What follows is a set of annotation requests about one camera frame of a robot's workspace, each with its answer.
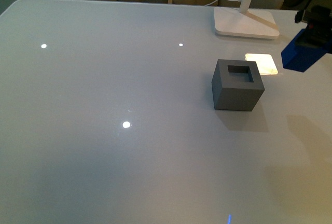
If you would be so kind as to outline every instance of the blue object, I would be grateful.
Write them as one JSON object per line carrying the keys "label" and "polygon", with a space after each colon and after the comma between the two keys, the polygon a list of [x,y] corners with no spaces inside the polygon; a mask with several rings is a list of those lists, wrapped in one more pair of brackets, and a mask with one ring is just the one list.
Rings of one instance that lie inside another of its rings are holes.
{"label": "blue object", "polygon": [[332,40],[319,48],[296,45],[297,38],[302,35],[304,31],[305,29],[302,29],[281,52],[282,65],[284,68],[304,72],[330,51]]}

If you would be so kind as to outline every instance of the glowing square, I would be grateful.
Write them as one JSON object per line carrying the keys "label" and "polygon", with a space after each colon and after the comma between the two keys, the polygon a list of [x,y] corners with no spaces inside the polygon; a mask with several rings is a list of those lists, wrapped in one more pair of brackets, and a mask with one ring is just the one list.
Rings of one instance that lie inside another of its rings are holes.
{"label": "glowing square", "polygon": [[245,54],[245,60],[256,62],[261,75],[278,74],[278,70],[270,54]]}

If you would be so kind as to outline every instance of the desk lamp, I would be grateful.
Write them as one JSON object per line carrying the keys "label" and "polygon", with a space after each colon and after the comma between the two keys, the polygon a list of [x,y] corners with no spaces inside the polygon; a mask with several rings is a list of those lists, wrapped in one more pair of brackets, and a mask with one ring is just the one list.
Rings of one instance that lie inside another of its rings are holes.
{"label": "desk lamp", "polygon": [[249,10],[251,0],[242,0],[239,10],[226,7],[214,8],[216,33],[227,36],[276,39],[278,27],[270,12]]}

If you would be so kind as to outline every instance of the glossy tabletop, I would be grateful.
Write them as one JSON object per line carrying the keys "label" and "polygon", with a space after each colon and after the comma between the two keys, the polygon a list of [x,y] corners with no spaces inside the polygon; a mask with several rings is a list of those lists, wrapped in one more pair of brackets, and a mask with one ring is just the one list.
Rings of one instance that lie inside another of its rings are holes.
{"label": "glossy tabletop", "polygon": [[[215,35],[213,7],[20,0],[0,16],[0,223],[332,223],[332,57]],[[272,55],[252,112],[218,59]]]}

